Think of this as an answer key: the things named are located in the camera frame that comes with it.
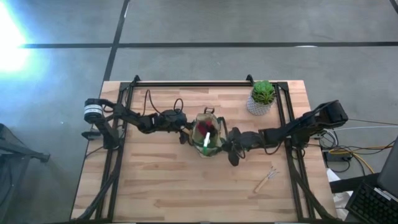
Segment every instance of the potted plant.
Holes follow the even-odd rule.
[[[275,102],[275,90],[269,81],[258,81],[254,84],[246,107],[254,115],[266,114]]]

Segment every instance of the sunlight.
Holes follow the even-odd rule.
[[[0,2],[0,30],[2,33],[0,35],[0,72],[21,70],[29,55],[29,49],[19,49],[19,46],[25,44],[25,38],[12,21],[3,2]]]

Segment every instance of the black metal frame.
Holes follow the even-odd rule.
[[[125,96],[124,94],[127,94],[127,107],[129,108],[131,106],[131,100],[132,100],[132,93],[134,91],[135,87],[187,87],[187,86],[195,86],[195,87],[209,87],[209,86],[253,86],[254,80],[251,75],[248,75],[246,78],[246,81],[242,82],[231,82],[231,81],[225,81],[225,82],[140,82],[140,78],[136,76],[134,78],[134,81],[131,83],[128,82],[122,82],[119,87],[119,95],[118,95],[118,103],[122,103],[122,99]],[[284,115],[284,107],[282,106],[282,98],[280,91],[284,91],[285,94],[285,100],[286,100],[286,105],[287,105],[287,110],[289,113],[289,119],[293,120],[294,119],[294,114],[293,114],[293,106],[292,102],[290,99],[290,93],[289,93],[289,86],[287,82],[277,82],[277,83],[272,83],[272,85],[275,88],[276,92],[276,97],[277,97],[277,106],[278,106],[278,111],[279,111],[279,118],[280,118],[280,125],[286,125],[285,122],[285,115]],[[116,128],[118,126],[118,120],[114,120],[113,122],[113,128]],[[127,131],[127,122],[123,122],[123,130],[126,132]],[[290,179],[291,179],[291,184],[292,184],[292,192],[293,192],[293,199],[294,199],[294,204],[295,204],[295,210],[297,214],[297,219],[299,222],[301,221],[308,221],[308,220],[313,220],[314,222],[319,222],[320,220],[315,219],[315,213],[313,210],[313,205],[310,203],[309,198],[305,196],[306,199],[306,204],[307,204],[307,209],[308,209],[308,216],[309,218],[304,218],[303,215],[303,210],[301,206],[301,201],[300,201],[300,194],[299,194],[299,188],[297,186],[296,181],[294,181],[292,176],[292,169],[295,169],[294,166],[294,160],[292,157],[292,151],[294,150],[289,144],[290,139],[285,140],[285,150],[286,150],[286,156],[287,156],[287,163],[289,164],[289,174],[290,174]],[[93,211],[91,213],[86,213],[84,216],[81,216],[80,218],[76,220],[71,220],[70,222],[72,223],[110,223],[113,221],[113,213],[114,213],[114,206],[116,203],[116,195],[118,191],[118,182],[119,182],[119,174],[121,170],[121,163],[122,163],[122,156],[123,156],[123,151],[124,151],[124,142],[125,142],[125,137],[121,138],[121,145],[119,148],[115,150],[109,150],[106,155],[106,160],[104,163],[104,171],[103,171],[103,179],[101,183],[101,190],[99,191],[98,195],[95,197],[94,201],[91,203],[90,207],[95,208],[96,214],[95,218],[93,220],[90,220],[90,217],[93,214]],[[111,161],[113,157],[114,151],[117,151],[117,158],[116,158],[116,163],[114,165],[114,169],[111,171]],[[304,160],[303,156],[301,154],[301,150],[297,150],[297,160],[298,160],[298,167],[299,167],[299,172],[301,175],[301,178],[303,179],[304,183],[306,186],[308,186],[308,179],[307,179],[307,173],[305,170],[305,165],[304,165]],[[102,218],[102,212],[103,212],[103,204],[104,204],[104,197],[111,187],[111,197],[109,200],[109,208],[108,208],[108,214],[106,218]]]

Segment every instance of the wooden stick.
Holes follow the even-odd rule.
[[[261,187],[268,181],[268,175],[266,175],[265,178],[263,178],[263,180],[260,182],[259,185],[257,185],[257,187],[253,190],[254,193],[258,193],[261,189]]]

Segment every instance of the computer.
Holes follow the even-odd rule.
[[[364,180],[346,209],[363,223],[398,224],[398,137],[377,178],[377,186]]]

